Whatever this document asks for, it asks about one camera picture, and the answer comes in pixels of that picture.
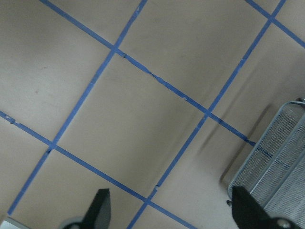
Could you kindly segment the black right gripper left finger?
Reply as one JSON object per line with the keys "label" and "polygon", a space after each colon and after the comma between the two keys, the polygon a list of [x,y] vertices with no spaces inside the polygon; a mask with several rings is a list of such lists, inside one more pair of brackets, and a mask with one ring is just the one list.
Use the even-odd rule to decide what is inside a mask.
{"label": "black right gripper left finger", "polygon": [[110,221],[110,190],[99,189],[81,222],[81,229],[107,229]]}

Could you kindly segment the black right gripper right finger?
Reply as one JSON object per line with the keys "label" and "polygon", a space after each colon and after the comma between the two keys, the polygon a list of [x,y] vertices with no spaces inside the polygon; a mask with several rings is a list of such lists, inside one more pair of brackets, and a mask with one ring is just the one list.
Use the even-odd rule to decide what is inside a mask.
{"label": "black right gripper right finger", "polygon": [[242,186],[232,189],[232,216],[239,229],[270,229],[271,218]]}

